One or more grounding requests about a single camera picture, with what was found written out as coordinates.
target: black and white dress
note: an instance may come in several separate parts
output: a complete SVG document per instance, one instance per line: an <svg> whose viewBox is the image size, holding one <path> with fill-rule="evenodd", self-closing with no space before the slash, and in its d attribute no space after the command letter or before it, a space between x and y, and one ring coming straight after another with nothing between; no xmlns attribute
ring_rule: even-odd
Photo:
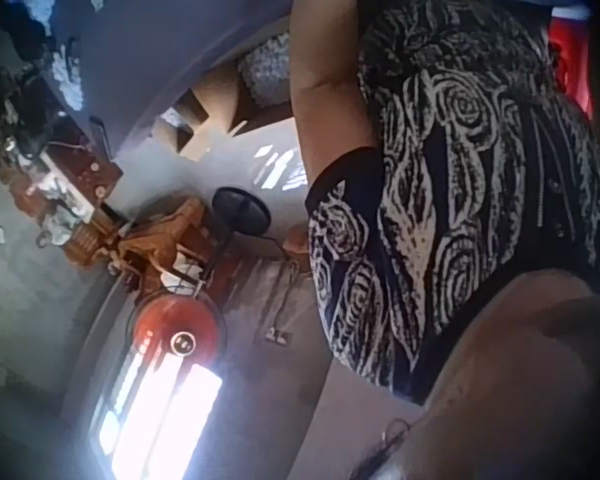
<svg viewBox="0 0 600 480"><path fill-rule="evenodd" d="M600 292L600 151L546 37L488 0L402 0L366 33L360 84L381 150L307 198L334 355L423 403L480 310L524 272Z"/></svg>

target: window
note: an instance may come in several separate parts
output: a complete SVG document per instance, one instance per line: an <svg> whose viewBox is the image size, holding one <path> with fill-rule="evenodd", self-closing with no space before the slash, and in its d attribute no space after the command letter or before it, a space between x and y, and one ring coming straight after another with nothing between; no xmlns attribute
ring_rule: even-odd
<svg viewBox="0 0 600 480"><path fill-rule="evenodd" d="M131 348L92 430L116 480L181 480L222 385L199 365L176 385L182 358L145 359L150 342Z"/></svg>

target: woman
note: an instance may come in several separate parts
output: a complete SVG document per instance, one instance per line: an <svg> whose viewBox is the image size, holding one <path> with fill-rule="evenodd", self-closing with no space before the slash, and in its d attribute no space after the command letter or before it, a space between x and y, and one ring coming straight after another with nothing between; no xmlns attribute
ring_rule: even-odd
<svg viewBox="0 0 600 480"><path fill-rule="evenodd" d="M426 404L413 478L600 458L600 150L507 3L395 0L361 42L354 0L292 13L320 314L340 361Z"/></svg>

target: white wall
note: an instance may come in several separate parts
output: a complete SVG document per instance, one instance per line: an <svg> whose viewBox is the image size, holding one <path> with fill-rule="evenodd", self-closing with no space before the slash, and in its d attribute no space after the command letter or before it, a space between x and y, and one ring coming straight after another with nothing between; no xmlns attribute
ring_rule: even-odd
<svg viewBox="0 0 600 480"><path fill-rule="evenodd" d="M334 360L288 480L347 479L392 419L413 422L421 413Z"/></svg>

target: dark cloth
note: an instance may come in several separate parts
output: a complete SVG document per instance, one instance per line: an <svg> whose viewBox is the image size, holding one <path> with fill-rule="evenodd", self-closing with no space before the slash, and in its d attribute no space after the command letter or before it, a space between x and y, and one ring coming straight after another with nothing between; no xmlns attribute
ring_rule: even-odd
<svg viewBox="0 0 600 480"><path fill-rule="evenodd" d="M318 306L336 358L422 404L515 277L557 268L600 293L600 150L543 32L486 0L384 10L360 83L383 145L311 188Z"/></svg>

